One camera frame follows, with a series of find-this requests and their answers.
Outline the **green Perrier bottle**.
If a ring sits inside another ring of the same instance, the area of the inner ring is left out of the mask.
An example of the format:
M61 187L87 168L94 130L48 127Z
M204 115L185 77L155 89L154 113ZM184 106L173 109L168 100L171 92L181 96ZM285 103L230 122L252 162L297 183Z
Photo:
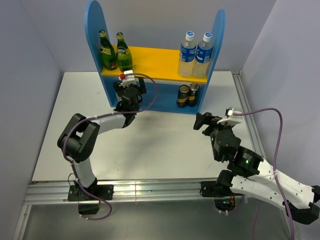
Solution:
M114 47L107 38L107 33L104 29L99 31L100 37L100 59L102 65L109 71L117 68L117 58Z
M117 49L116 49L117 65L121 72L132 70L133 57L128 45L125 42L124 34L122 32L118 32L116 34L116 38L117 38Z

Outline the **Pocari Sweat bottle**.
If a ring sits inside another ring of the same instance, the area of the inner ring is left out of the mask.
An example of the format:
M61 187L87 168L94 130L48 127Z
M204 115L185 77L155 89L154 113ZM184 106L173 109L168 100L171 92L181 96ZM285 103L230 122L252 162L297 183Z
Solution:
M195 62L192 69L192 75L197 79L202 79L207 74L207 68L213 54L212 33L206 32L202 40L197 44L195 53Z
M177 72L182 78L188 78L192 75L197 48L194 38L195 33L193 31L188 31L180 45Z

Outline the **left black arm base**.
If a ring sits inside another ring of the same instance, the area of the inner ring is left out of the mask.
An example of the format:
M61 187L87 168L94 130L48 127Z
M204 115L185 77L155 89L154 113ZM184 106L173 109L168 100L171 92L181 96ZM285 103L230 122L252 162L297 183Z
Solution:
M98 184L91 188L86 188L85 190L89 194L85 193L77 183L70 185L67 201L77 202L78 213L81 215L96 215L102 203L99 199L103 199L105 201L112 200L114 185Z

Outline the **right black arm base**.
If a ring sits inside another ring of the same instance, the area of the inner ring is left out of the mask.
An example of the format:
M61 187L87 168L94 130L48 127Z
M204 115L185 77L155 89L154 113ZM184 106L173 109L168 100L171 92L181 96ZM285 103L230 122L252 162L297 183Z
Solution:
M218 185L216 180L201 181L199 194L203 198L212 198L214 210L220 215L228 216L245 203L243 194L231 192L229 188Z

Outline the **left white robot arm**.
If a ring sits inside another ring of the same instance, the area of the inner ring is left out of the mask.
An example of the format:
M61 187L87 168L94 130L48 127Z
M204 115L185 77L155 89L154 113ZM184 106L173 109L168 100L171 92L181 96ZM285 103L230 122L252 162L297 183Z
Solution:
M100 198L103 194L90 161L98 135L128 127L140 111L142 95L147 90L143 77L137 79L138 81L133 75L129 75L123 81L113 83L120 99L111 114L89 118L76 113L57 140L57 146L71 163L75 175L74 187L86 200Z

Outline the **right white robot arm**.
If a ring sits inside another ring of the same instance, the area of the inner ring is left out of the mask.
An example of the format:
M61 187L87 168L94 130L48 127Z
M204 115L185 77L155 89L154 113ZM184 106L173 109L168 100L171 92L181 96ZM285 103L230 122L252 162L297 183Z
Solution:
M313 223L320 216L316 205L320 187L305 185L274 170L258 153L241 146L241 139L233 133L233 127L242 122L239 114L233 109L227 110L226 118L209 112L196 114L194 130L207 125L202 133L210 137L214 160L228 163L216 180L201 182L199 193L210 198L246 195L286 211L295 222Z

